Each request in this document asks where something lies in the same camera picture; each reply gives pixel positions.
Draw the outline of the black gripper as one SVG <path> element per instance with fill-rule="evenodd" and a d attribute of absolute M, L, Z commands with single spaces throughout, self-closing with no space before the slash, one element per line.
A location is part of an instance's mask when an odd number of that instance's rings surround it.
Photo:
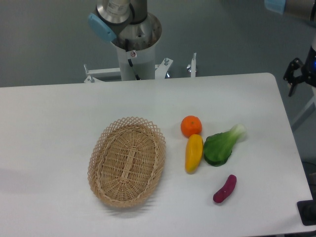
<path fill-rule="evenodd" d="M 307 61 L 303 62 L 301 59 L 297 57 L 289 63 L 283 76 L 283 79 L 287 81 L 287 83 L 289 84 L 289 97 L 293 95 L 294 89 L 297 84 L 308 82 L 308 76 L 306 71 L 307 63 Z M 298 70 L 300 70 L 301 74 L 299 76 L 295 76 L 294 73 Z"/>

